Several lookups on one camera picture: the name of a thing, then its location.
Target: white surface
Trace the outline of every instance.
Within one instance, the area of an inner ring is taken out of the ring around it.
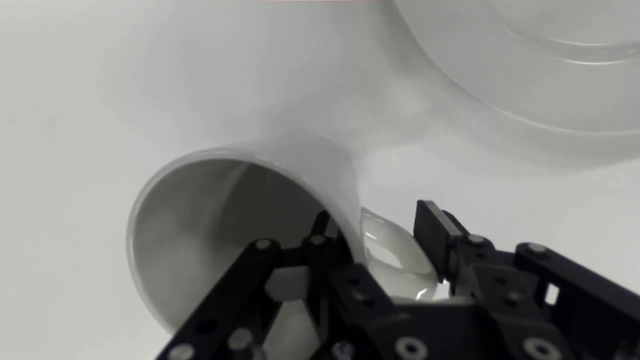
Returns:
[[[334,136],[362,200],[434,199],[500,248],[550,245],[640,291],[640,141],[504,120],[375,2],[0,2],[4,359],[152,359],[125,217],[167,161],[282,128]]]
[[[395,0],[464,90],[518,122],[640,132],[640,2]]]

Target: screw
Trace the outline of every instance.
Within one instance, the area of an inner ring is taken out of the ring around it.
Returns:
[[[231,352],[243,352],[253,346],[253,335],[247,329],[236,329],[231,336],[227,336],[227,349]]]
[[[474,247],[482,247],[484,245],[484,238],[482,237],[476,237],[476,235],[469,235],[465,237],[465,240]]]
[[[331,346],[331,354],[336,356],[336,360],[352,360],[356,354],[356,349],[349,342],[336,342]]]
[[[520,293],[508,293],[505,295],[505,305],[516,306],[520,303]]]
[[[402,360],[426,360],[427,349],[421,340],[418,340],[414,336],[402,336],[395,340],[395,354]]]
[[[313,245],[313,247],[321,247],[323,240],[326,240],[323,237],[312,237],[312,245]]]
[[[526,339],[522,342],[522,350],[531,360],[562,360],[562,352],[552,342],[548,342],[543,339]]]
[[[258,243],[256,243],[256,248],[260,248],[260,251],[265,251],[265,248],[270,248],[271,247],[271,240],[267,240],[267,238],[260,238]]]
[[[527,245],[526,247],[529,254],[543,254],[545,248],[542,245]]]
[[[167,352],[167,360],[191,360],[196,354],[193,346],[189,345],[178,345]]]

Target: black mechanical arm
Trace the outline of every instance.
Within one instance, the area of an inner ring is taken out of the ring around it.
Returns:
[[[320,215],[300,248],[245,247],[158,360],[260,360],[286,301],[307,309],[313,360],[640,360],[640,299],[550,248],[500,253],[418,202],[414,238],[451,299],[393,305],[327,225]]]

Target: black metal bracket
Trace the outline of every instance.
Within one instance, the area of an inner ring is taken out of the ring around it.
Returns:
[[[282,268],[307,273],[294,295],[320,336],[313,360],[640,359],[640,299],[550,248],[500,253],[434,202],[418,202],[414,238],[451,301],[399,306],[327,227],[323,212],[294,251],[252,243],[158,360],[265,359],[261,342],[286,301],[265,288]]]

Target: white background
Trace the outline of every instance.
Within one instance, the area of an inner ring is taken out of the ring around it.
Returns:
[[[344,145],[363,204],[405,228],[432,199],[640,291],[640,141],[498,116],[389,2],[0,0],[2,359],[152,359],[134,197],[179,155],[294,128]]]

